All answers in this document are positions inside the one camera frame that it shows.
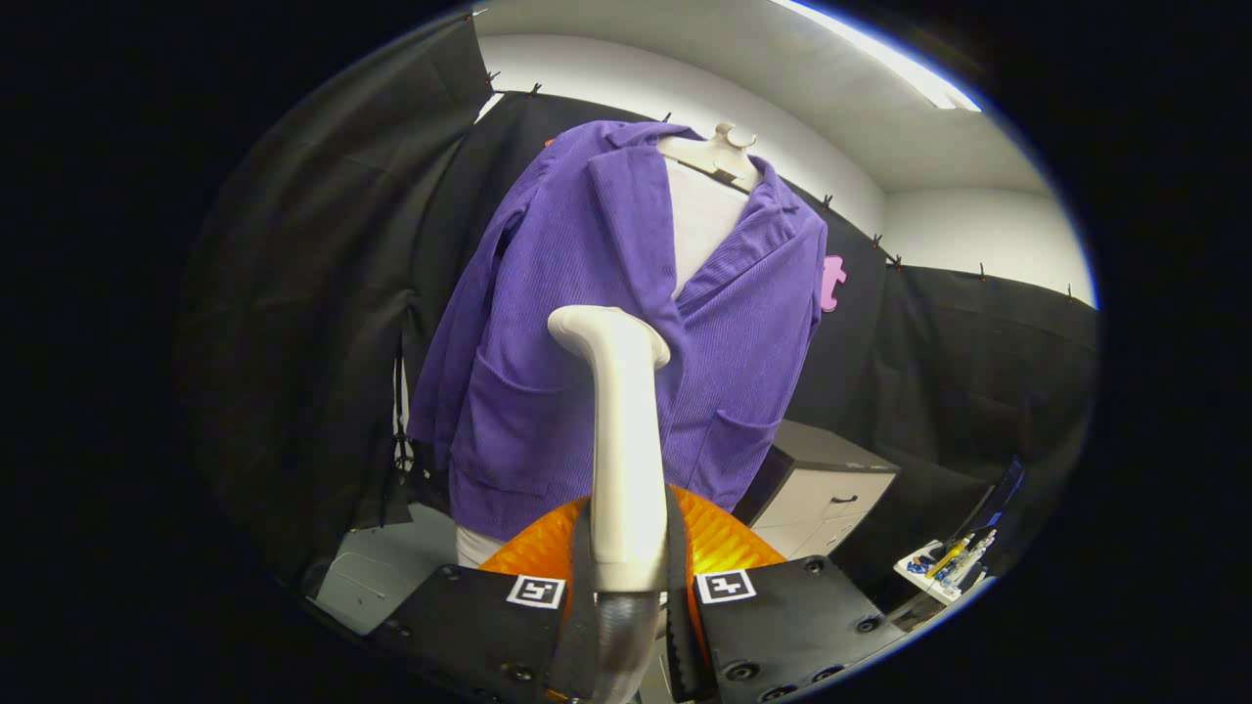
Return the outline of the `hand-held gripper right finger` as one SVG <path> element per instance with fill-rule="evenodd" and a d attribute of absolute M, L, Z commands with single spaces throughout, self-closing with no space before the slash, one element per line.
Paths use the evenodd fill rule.
<path fill-rule="evenodd" d="M 815 701 L 906 640 L 830 557 L 781 557 L 684 489 L 666 500 L 675 701 Z"/>

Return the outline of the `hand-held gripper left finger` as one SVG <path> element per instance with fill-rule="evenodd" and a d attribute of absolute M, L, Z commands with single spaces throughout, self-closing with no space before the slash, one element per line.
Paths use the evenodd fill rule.
<path fill-rule="evenodd" d="M 553 509 L 482 569 L 434 567 L 368 634 L 434 701 L 588 701 L 598 669 L 590 501 Z"/>

